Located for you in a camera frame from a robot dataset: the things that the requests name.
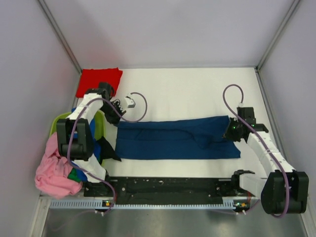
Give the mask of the black t shirt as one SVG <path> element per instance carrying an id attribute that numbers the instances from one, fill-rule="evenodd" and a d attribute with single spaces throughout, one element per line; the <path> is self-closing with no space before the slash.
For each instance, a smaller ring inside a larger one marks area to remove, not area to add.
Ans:
<path id="1" fill-rule="evenodd" d="M 106 140 L 105 137 L 101 137 L 97 140 L 101 151 L 100 151 L 100 160 L 103 161 L 105 159 L 113 159 L 121 162 L 121 158 L 116 154 L 115 150 L 111 146 L 111 144 Z"/>

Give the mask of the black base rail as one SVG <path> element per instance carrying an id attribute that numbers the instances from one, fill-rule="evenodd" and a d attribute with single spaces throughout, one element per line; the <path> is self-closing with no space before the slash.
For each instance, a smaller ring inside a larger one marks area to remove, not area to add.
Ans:
<path id="1" fill-rule="evenodd" d="M 114 188 L 116 204 L 222 204 L 223 198 L 251 200 L 249 192 L 229 179 L 174 177 L 107 177 Z"/>

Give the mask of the folded red t shirt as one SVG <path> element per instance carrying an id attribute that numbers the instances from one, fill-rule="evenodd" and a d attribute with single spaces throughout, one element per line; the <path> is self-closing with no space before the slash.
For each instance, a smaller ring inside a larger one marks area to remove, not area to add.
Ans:
<path id="1" fill-rule="evenodd" d="M 115 96 L 122 74 L 123 71 L 119 68 L 83 69 L 76 91 L 76 97 L 82 98 L 88 89 L 98 88 L 101 82 L 108 83 L 114 90 L 111 96 Z"/>

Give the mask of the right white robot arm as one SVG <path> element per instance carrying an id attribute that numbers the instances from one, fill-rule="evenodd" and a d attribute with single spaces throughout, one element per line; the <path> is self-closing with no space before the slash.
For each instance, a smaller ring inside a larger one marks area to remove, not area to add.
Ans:
<path id="1" fill-rule="evenodd" d="M 231 191 L 243 195 L 246 191 L 261 202 L 267 214 L 281 216 L 306 211 L 309 178 L 297 171 L 283 157 L 264 124 L 257 123 L 252 107 L 238 107 L 231 118 L 224 138 L 234 142 L 244 140 L 264 168 L 263 178 L 250 170 L 237 170 L 232 175 Z"/>

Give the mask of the bright blue t shirt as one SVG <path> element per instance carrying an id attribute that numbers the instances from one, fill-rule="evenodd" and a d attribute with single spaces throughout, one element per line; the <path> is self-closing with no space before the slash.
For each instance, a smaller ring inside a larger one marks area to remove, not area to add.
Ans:
<path id="1" fill-rule="evenodd" d="M 93 136 L 93 153 L 98 161 L 100 161 L 100 153 L 101 153 L 101 146 L 98 144 L 98 140 L 104 136 L 104 115 L 101 111 L 98 111 L 94 118 L 92 119 L 91 123 L 89 124 L 91 134 Z M 78 169 L 72 169 L 70 174 L 68 175 L 68 179 L 71 179 L 76 182 L 87 182 L 88 178 L 85 173 Z"/>

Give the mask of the pink t shirt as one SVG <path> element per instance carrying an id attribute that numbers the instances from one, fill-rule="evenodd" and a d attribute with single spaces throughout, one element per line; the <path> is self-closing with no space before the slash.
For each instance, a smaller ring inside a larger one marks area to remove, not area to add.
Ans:
<path id="1" fill-rule="evenodd" d="M 45 147 L 44 155 L 35 174 L 35 186 L 41 192 L 61 199 L 77 194 L 82 188 L 82 182 L 68 178 L 73 167 L 66 157 L 58 152 L 57 133 L 53 133 Z"/>

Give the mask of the green t shirt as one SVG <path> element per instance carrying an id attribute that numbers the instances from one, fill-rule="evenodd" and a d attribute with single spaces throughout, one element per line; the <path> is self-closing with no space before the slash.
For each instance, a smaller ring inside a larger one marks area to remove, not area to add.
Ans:
<path id="1" fill-rule="evenodd" d="M 81 182 L 81 179 L 77 175 L 77 170 L 74 169 L 74 168 L 71 170 L 71 172 L 69 173 L 67 178 L 70 179 L 70 180 L 73 180 L 73 181 L 75 181 L 77 183 Z"/>

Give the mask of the aluminium frame post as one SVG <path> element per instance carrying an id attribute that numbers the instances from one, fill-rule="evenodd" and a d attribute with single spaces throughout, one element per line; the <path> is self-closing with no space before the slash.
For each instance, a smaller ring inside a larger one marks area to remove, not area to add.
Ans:
<path id="1" fill-rule="evenodd" d="M 45 0 L 37 0 L 42 12 L 44 13 L 45 17 L 47 18 L 50 26 L 53 29 L 58 41 L 60 42 L 62 48 L 64 49 L 65 53 L 67 54 L 68 58 L 70 59 L 72 65 L 76 69 L 76 71 L 80 74 L 82 72 L 82 68 L 79 65 L 78 60 L 76 59 L 70 45 L 68 44 L 64 34 L 62 33 L 57 21 L 55 20 L 53 14 L 51 13 L 47 3 Z"/>
<path id="2" fill-rule="evenodd" d="M 270 56 L 271 52 L 273 51 L 274 47 L 277 45 L 278 41 L 282 37 L 283 32 L 285 31 L 286 27 L 290 23 L 291 19 L 293 18 L 293 16 L 297 12 L 297 10 L 298 10 L 298 8 L 299 8 L 299 6 L 301 5 L 302 2 L 303 2 L 302 0 L 293 0 L 291 2 L 291 5 L 290 5 L 289 9 L 287 10 L 287 12 L 286 12 L 285 16 L 283 17 L 281 23 L 279 24 L 276 32 L 274 33 L 274 35 L 273 35 L 273 37 L 272 37 L 272 39 L 270 41 L 270 43 L 268 44 L 266 50 L 264 51 L 264 54 L 262 55 L 259 63 L 255 67 L 255 71 L 256 72 L 260 72 L 260 70 L 264 66 L 265 62 L 267 61 L 267 59 L 269 58 L 269 56 Z"/>

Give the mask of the right aluminium frame post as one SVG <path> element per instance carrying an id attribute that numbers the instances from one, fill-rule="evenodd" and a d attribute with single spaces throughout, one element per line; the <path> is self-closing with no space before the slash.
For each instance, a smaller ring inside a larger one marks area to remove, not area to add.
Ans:
<path id="1" fill-rule="evenodd" d="M 264 54 L 262 55 L 259 63 L 255 67 L 255 71 L 256 72 L 260 72 L 260 70 L 264 66 L 265 62 L 267 61 L 267 59 L 269 58 L 269 56 L 270 56 L 271 52 L 273 51 L 274 47 L 277 45 L 278 41 L 282 37 L 283 32 L 285 31 L 286 27 L 290 23 L 291 19 L 293 18 L 293 16 L 297 12 L 297 10 L 298 10 L 298 8 L 299 8 L 299 6 L 301 5 L 302 2 L 303 2 L 302 0 L 293 0 L 291 2 L 291 5 L 290 5 L 289 9 L 287 10 L 287 12 L 286 12 L 285 16 L 283 17 L 281 23 L 279 24 L 276 32 L 274 33 L 274 35 L 273 35 L 273 37 L 272 37 L 272 39 L 270 41 L 270 43 L 268 44 L 266 50 L 264 51 Z"/>

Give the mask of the green plastic basket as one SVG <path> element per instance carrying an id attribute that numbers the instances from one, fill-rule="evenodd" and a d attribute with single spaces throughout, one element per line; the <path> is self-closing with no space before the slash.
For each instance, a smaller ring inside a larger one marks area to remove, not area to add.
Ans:
<path id="1" fill-rule="evenodd" d="M 50 128 L 49 136 L 51 136 L 53 133 L 56 132 L 56 124 L 57 124 L 58 119 L 65 119 L 74 110 L 75 110 L 75 108 L 73 108 L 70 112 L 67 112 L 67 113 L 64 113 L 64 114 L 57 116 L 54 119 L 54 121 L 51 125 L 51 128 Z M 94 119 L 90 123 L 90 129 L 91 129 L 92 134 L 94 135 L 94 155 L 96 156 L 97 160 L 100 163 L 102 163 L 100 160 L 101 148 L 100 148 L 99 144 L 97 143 L 97 140 L 99 140 L 101 137 L 105 137 L 105 135 L 106 135 L 105 117 L 104 117 L 103 112 L 98 111 L 95 114 Z"/>

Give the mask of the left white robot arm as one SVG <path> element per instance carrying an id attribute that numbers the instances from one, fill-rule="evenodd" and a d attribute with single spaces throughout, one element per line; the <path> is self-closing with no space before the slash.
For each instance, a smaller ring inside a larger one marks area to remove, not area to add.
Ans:
<path id="1" fill-rule="evenodd" d="M 107 82 L 88 89 L 75 110 L 56 123 L 59 154 L 69 158 L 69 163 L 82 171 L 88 182 L 95 183 L 96 192 L 102 196 L 111 192 L 112 184 L 106 180 L 107 172 L 94 154 L 94 131 L 90 124 L 98 111 L 104 113 L 110 124 L 119 123 L 125 112 L 120 100 L 111 101 L 114 91 Z"/>

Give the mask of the navy blue t shirt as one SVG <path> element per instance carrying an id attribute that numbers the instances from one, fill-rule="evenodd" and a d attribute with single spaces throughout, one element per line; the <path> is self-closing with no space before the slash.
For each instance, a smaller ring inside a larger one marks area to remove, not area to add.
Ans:
<path id="1" fill-rule="evenodd" d="M 120 158 L 233 159 L 240 151 L 224 138 L 228 116 L 178 121 L 148 121 L 118 125 L 116 154 Z"/>

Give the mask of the left aluminium frame post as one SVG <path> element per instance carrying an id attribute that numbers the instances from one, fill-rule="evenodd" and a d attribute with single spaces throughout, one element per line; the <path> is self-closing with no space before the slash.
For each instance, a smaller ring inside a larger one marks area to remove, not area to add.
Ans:
<path id="1" fill-rule="evenodd" d="M 76 59 L 70 45 L 68 44 L 64 34 L 62 33 L 57 21 L 55 20 L 53 14 L 51 13 L 47 3 L 45 0 L 37 0 L 42 12 L 44 13 L 45 17 L 47 18 L 50 26 L 53 29 L 58 41 L 60 42 L 62 48 L 64 49 L 65 53 L 67 54 L 68 58 L 70 59 L 72 65 L 76 69 L 76 71 L 80 74 L 82 72 L 82 68 L 79 65 L 78 60 Z"/>

